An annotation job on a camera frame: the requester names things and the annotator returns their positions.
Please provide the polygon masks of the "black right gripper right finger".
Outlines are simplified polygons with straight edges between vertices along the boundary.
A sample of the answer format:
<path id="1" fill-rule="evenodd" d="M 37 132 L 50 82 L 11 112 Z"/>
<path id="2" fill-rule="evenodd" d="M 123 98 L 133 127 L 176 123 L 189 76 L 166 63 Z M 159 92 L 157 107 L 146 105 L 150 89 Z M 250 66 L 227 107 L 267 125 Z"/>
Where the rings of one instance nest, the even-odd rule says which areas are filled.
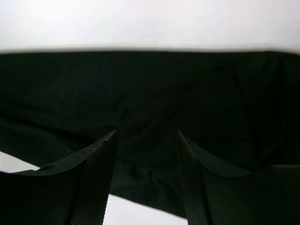
<path id="1" fill-rule="evenodd" d="M 297 225 L 300 167 L 250 172 L 219 159 L 177 133 L 180 180 L 190 225 Z"/>

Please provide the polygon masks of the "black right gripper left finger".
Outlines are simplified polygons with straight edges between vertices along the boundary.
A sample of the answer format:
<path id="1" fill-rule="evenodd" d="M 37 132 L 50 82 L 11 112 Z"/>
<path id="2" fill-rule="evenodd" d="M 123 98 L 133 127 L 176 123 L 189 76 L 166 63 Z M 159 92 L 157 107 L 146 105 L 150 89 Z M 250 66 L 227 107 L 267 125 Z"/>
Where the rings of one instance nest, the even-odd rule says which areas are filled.
<path id="1" fill-rule="evenodd" d="M 101 225 L 117 153 L 117 131 L 34 171 L 0 174 L 3 225 Z"/>

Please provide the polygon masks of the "black t shirt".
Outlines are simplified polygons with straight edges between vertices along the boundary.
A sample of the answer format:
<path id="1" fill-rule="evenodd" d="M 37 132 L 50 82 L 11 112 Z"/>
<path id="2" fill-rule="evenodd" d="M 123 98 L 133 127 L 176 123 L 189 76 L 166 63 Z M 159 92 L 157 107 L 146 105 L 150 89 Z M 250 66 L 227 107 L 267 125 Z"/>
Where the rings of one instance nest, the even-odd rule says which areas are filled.
<path id="1" fill-rule="evenodd" d="M 0 149 L 36 166 L 112 130 L 111 193 L 184 217 L 176 133 L 238 167 L 300 162 L 300 57 L 60 52 L 0 57 Z"/>

